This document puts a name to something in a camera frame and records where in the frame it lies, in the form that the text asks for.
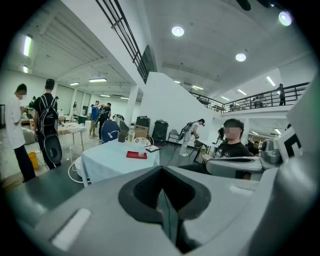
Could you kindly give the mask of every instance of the backpack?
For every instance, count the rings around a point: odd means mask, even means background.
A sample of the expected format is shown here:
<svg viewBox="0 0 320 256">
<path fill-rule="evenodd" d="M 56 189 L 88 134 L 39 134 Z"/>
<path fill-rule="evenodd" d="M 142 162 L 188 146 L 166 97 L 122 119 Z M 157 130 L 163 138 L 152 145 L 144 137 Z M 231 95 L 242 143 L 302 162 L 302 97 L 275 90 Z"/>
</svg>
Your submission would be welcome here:
<svg viewBox="0 0 320 256">
<path fill-rule="evenodd" d="M 41 97 L 44 109 L 39 116 L 39 132 L 44 136 L 56 135 L 58 133 L 59 115 L 55 110 L 56 100 L 53 98 L 50 105 L 44 95 Z"/>
</svg>

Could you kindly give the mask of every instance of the cardboard box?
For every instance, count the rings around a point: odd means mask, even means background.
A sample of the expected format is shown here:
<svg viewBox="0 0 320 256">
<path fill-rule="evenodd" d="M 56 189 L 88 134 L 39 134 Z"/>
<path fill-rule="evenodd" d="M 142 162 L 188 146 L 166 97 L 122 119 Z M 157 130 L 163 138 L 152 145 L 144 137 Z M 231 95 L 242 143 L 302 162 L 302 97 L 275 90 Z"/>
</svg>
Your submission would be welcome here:
<svg viewBox="0 0 320 256">
<path fill-rule="evenodd" d="M 134 133 L 136 138 L 141 137 L 141 138 L 147 139 L 148 131 L 149 131 L 148 127 L 138 125 L 138 124 L 134 125 Z"/>
</svg>

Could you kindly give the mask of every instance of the loudspeaker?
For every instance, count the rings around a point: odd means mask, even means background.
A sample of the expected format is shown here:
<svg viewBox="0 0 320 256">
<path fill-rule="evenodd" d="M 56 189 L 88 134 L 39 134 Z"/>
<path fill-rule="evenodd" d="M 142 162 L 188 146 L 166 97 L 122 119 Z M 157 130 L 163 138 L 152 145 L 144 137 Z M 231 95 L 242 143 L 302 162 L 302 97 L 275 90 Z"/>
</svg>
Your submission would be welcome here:
<svg viewBox="0 0 320 256">
<path fill-rule="evenodd" d="M 152 138 L 155 145 L 164 146 L 166 144 L 168 126 L 168 123 L 163 120 L 154 122 Z"/>
<path fill-rule="evenodd" d="M 144 127 L 148 127 L 148 130 L 150 129 L 150 118 L 147 116 L 138 116 L 136 118 L 136 122 L 135 124 L 138 126 L 144 126 Z"/>
</svg>

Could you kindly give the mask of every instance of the black railing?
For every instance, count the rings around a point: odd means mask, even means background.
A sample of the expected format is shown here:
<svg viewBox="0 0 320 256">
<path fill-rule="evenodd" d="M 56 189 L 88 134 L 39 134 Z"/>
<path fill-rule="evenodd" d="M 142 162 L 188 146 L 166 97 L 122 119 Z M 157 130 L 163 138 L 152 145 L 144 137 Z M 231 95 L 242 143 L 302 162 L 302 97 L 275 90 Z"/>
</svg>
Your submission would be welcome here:
<svg viewBox="0 0 320 256">
<path fill-rule="evenodd" d="M 104 15 L 111 23 L 111 28 L 116 32 L 122 41 L 124 47 L 129 53 L 132 63 L 135 64 L 137 71 L 146 83 L 149 71 L 143 61 L 142 55 L 139 51 L 135 37 L 130 29 L 128 21 L 118 0 L 95 0 L 99 5 Z"/>
<path fill-rule="evenodd" d="M 228 103 L 222 103 L 197 93 L 190 93 L 195 96 L 203 105 L 205 105 L 206 108 L 213 109 L 220 113 L 226 113 L 241 110 L 294 105 L 301 97 L 308 84 L 309 82 L 305 82 L 284 87 L 284 97 L 280 94 L 280 91 L 277 88 L 275 90 L 255 94 Z"/>
</svg>

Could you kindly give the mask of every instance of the white t-shirt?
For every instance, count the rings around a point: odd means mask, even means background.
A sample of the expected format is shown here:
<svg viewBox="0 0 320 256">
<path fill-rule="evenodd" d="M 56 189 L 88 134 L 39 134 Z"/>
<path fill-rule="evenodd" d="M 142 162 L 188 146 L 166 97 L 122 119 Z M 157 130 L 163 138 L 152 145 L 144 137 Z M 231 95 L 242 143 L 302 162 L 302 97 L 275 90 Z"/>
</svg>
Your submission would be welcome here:
<svg viewBox="0 0 320 256">
<path fill-rule="evenodd" d="M 16 95 L 13 95 L 5 105 L 5 128 L 10 145 L 14 150 L 26 143 L 20 119 L 20 100 Z"/>
<path fill-rule="evenodd" d="M 191 140 L 191 137 L 192 137 L 192 135 L 193 135 L 193 134 L 191 134 L 191 133 L 194 131 L 194 129 L 195 129 L 196 127 L 199 127 L 199 123 L 198 123 L 198 122 L 194 122 L 194 123 L 191 125 L 190 129 L 184 134 L 184 141 L 185 141 L 185 142 L 188 142 L 188 141 Z"/>
</svg>

